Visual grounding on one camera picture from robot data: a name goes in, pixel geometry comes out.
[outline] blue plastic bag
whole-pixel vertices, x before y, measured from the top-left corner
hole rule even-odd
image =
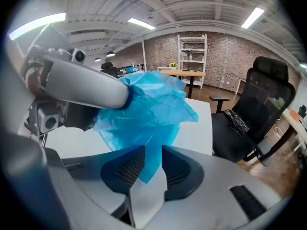
[[[159,72],[120,78],[133,91],[126,110],[101,109],[94,130],[111,150],[145,146],[145,164],[139,178],[149,182],[162,160],[162,145],[172,145],[183,121],[198,116],[185,102],[185,83]]]

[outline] ceiling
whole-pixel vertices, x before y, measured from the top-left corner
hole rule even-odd
[[[247,30],[240,28],[254,8],[265,13]],[[305,53],[295,28],[276,0],[28,0],[11,29],[34,19],[66,12],[55,26],[89,58],[157,35],[185,30],[217,31],[259,43],[297,70]],[[150,31],[127,22],[136,18],[156,27]]]

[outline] chair seat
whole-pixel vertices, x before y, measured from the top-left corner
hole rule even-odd
[[[229,124],[224,113],[212,114],[213,151],[217,157],[239,162],[249,155],[257,145],[247,135],[239,136]]]

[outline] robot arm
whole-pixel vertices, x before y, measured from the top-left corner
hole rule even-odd
[[[30,46],[20,73],[28,88],[37,90],[24,124],[36,136],[62,125],[85,131],[99,108],[129,105],[129,88],[110,75],[83,66],[84,60],[85,53],[52,25]]]

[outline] ceiling light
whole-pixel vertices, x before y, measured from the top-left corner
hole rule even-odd
[[[113,51],[109,51],[107,54],[106,54],[106,57],[111,57],[111,56],[114,56],[115,53]]]
[[[242,28],[248,29],[254,22],[263,14],[264,10],[260,8],[255,8],[253,13],[248,17],[248,19],[241,26]]]
[[[42,25],[46,25],[49,23],[54,23],[54,22],[59,22],[59,21],[64,21],[66,17],[66,13],[57,13],[57,14],[52,14],[48,15],[42,18],[39,18],[37,20],[31,21],[27,24],[22,25],[21,27],[18,27],[16,30],[11,32],[9,34],[11,40],[15,40],[22,34],[25,34],[35,28],[38,28]]]
[[[300,66],[307,69],[307,63],[301,63]]]
[[[134,24],[137,24],[137,25],[141,25],[141,26],[146,27],[146,28],[148,28],[148,29],[150,29],[150,30],[155,29],[154,26],[149,25],[149,24],[147,24],[147,23],[145,23],[145,22],[143,22],[143,21],[139,21],[139,20],[137,20],[137,19],[131,18],[130,20],[128,20],[128,22],[131,22],[131,23],[134,23]]]

